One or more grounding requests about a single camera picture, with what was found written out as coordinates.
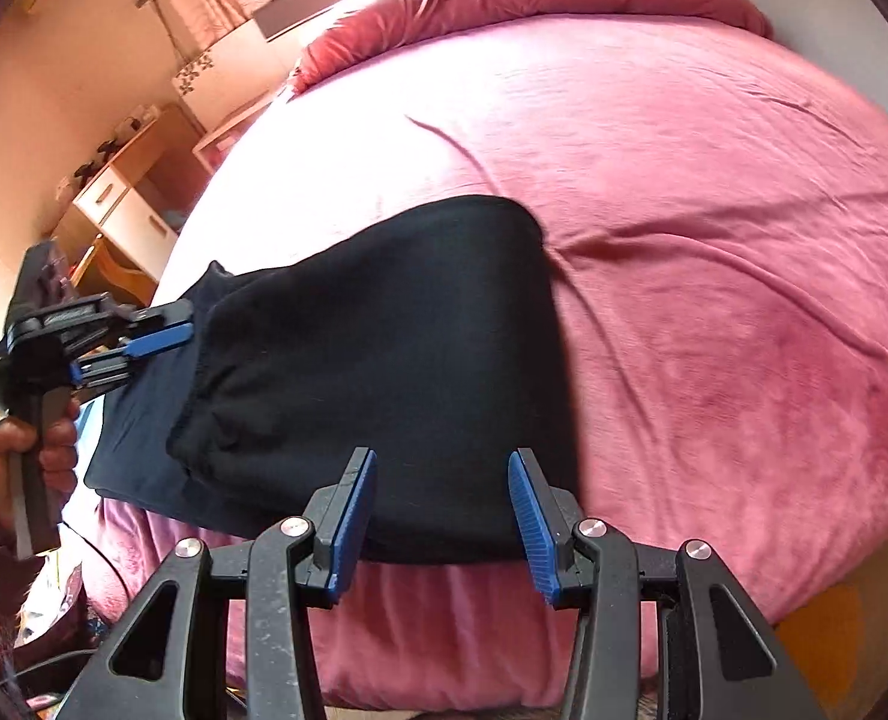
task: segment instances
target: pink duvet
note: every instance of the pink duvet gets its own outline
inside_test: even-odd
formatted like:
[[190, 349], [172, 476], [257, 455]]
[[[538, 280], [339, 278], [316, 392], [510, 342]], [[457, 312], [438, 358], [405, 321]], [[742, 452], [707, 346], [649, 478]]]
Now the pink duvet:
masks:
[[[465, 193], [514, 197], [546, 230], [588, 512], [636, 541], [708, 539], [772, 620], [888, 536], [884, 112], [718, 20], [463, 31], [272, 105], [156, 299], [212, 259], [286, 265]], [[116, 501], [98, 516], [132, 590], [198, 533]], [[97, 562], [86, 576], [120, 614]], [[544, 607], [522, 563], [360, 565], [311, 624], [330, 700], [469, 709], [558, 701], [574, 618]], [[652, 635], [646, 615], [646, 672]], [[241, 675], [239, 610], [229, 651]]]

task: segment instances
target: drawer handle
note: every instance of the drawer handle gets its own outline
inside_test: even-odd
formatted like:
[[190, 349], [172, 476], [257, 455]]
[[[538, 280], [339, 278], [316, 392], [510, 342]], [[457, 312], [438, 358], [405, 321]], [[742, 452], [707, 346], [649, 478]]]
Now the drawer handle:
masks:
[[159, 220], [157, 217], [148, 217], [148, 221], [150, 222], [150, 226], [157, 230], [161, 235], [167, 237], [167, 228], [164, 227], [164, 223]]
[[111, 191], [114, 190], [114, 184], [108, 184], [104, 187], [103, 191], [97, 196], [97, 200], [94, 201], [95, 205], [100, 205], [104, 202], [108, 197], [111, 196]]

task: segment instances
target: wooden furniture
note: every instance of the wooden furniture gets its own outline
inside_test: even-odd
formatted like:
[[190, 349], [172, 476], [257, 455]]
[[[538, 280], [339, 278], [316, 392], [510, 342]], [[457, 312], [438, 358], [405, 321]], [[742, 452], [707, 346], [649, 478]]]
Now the wooden furniture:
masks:
[[278, 92], [266, 92], [242, 105], [217, 127], [208, 132], [193, 148], [194, 156], [207, 172], [213, 173], [227, 158], [234, 144], [277, 98]]
[[[54, 237], [81, 295], [124, 289], [150, 300], [177, 241], [162, 214], [190, 213], [210, 178], [193, 155], [199, 137], [180, 108], [164, 108], [76, 196]], [[124, 285], [134, 287], [135, 279], [114, 281], [123, 271], [143, 274], [138, 293]]]
[[119, 303], [139, 303], [149, 306], [154, 298], [157, 282], [136, 268], [128, 268], [116, 261], [111, 254], [111, 245], [103, 235], [94, 239], [91, 247], [84, 252], [81, 261], [74, 266], [71, 284], [81, 295], [109, 292]]

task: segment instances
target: finger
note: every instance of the finger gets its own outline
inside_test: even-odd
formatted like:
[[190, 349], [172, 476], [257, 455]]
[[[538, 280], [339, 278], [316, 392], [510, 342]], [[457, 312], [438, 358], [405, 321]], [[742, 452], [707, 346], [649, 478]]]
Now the finger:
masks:
[[0, 456], [26, 452], [33, 447], [37, 432], [28, 423], [9, 416], [0, 421]]
[[77, 428], [64, 416], [44, 431], [44, 446], [73, 446], [77, 442]]
[[70, 471], [77, 465], [77, 450], [72, 446], [46, 446], [38, 461], [44, 471]]
[[73, 493], [77, 477], [73, 471], [44, 471], [44, 484], [59, 493]]

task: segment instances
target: black cloth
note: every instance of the black cloth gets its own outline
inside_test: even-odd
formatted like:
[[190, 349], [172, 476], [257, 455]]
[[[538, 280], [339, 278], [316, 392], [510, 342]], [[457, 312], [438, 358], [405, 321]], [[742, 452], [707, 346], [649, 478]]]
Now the black cloth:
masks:
[[199, 528], [253, 538], [280, 513], [241, 503], [191, 479], [164, 443], [191, 392], [201, 330], [220, 298], [264, 271], [234, 276], [211, 263], [183, 297], [194, 307], [196, 334], [173, 351], [148, 358], [128, 386], [104, 396], [103, 423], [84, 484], [148, 512]]
[[[219, 278], [233, 288], [204, 322], [167, 442], [190, 478], [174, 488], [178, 506], [155, 511], [188, 519], [177, 514], [188, 492], [210, 488], [236, 512], [297, 514], [366, 445], [378, 495], [364, 557], [455, 563], [523, 555], [506, 475], [515, 447], [533, 447], [551, 484], [577, 491], [541, 230], [516, 203], [422, 205], [288, 268]], [[137, 410], [155, 411], [151, 429], [132, 415], [115, 454], [134, 433], [158, 442], [183, 392], [146, 388]], [[190, 521], [255, 535], [218, 524], [224, 504]]]

